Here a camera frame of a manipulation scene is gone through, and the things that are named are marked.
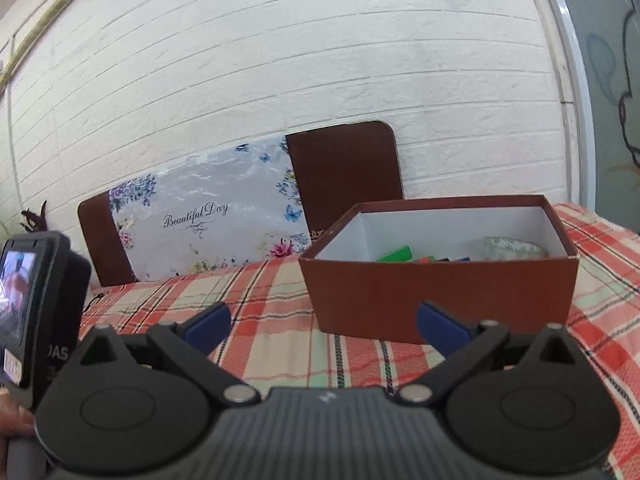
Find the person's left hand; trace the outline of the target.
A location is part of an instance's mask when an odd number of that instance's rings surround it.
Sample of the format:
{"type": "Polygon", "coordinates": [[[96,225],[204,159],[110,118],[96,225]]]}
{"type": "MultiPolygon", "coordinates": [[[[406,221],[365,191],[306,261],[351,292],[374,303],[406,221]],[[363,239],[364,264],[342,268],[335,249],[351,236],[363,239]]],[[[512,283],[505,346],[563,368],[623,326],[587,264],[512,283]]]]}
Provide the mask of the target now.
{"type": "Polygon", "coordinates": [[[30,438],[35,434],[34,415],[21,408],[10,397],[6,388],[0,393],[0,471],[1,479],[6,480],[6,462],[8,461],[9,440],[30,438]]]}

